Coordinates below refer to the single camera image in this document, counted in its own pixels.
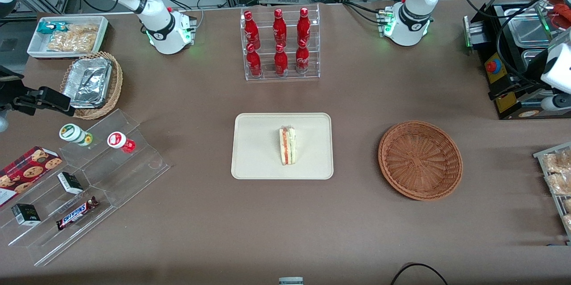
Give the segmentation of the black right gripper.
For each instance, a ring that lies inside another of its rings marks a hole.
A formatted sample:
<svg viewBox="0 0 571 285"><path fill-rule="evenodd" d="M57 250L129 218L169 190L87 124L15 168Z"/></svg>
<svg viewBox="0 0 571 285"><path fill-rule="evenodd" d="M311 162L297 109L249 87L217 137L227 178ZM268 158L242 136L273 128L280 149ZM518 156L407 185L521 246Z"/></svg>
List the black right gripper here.
<svg viewBox="0 0 571 285"><path fill-rule="evenodd" d="M1 112L36 112L49 109L66 116L74 115L70 97L49 87L39 88L39 100L31 94L33 89L23 84L24 76L0 66L0 110Z"/></svg>

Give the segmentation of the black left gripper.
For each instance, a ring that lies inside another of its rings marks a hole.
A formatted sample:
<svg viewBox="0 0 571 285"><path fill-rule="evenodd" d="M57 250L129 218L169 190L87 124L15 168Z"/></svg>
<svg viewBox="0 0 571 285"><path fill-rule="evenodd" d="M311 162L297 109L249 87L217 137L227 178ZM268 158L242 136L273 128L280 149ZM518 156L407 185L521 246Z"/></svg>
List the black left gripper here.
<svg viewBox="0 0 571 285"><path fill-rule="evenodd" d="M489 84L490 100L496 100L506 96L508 93L526 94L543 89L543 82L536 76L516 76L509 75L509 79L498 79Z"/></svg>

